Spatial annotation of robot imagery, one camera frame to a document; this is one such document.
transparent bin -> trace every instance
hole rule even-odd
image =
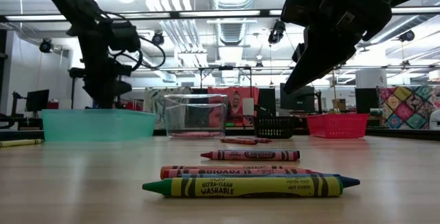
[[[206,139],[225,136],[227,95],[172,94],[164,98],[169,137]]]
[[[43,110],[47,141],[124,141],[153,135],[155,114],[119,109]]]

table surface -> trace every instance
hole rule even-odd
[[[216,141],[47,142],[0,149],[0,223],[438,223],[440,143],[365,137],[293,137],[252,148],[301,151],[293,164],[361,180],[328,199],[171,199],[141,185],[163,165],[208,161],[242,148]]]

black basket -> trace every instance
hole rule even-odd
[[[294,117],[254,117],[255,135],[260,138],[288,139],[294,134]]]

pink basket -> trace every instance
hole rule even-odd
[[[327,114],[307,117],[310,135],[323,138],[365,136],[368,114]]]

yellow crayon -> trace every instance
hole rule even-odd
[[[43,142],[44,142],[43,139],[23,139],[17,141],[4,141],[4,142],[0,142],[0,148],[7,148],[12,146],[35,145],[35,144],[42,144]]]
[[[142,189],[165,197],[337,197],[357,179],[346,177],[172,178],[145,183]]]

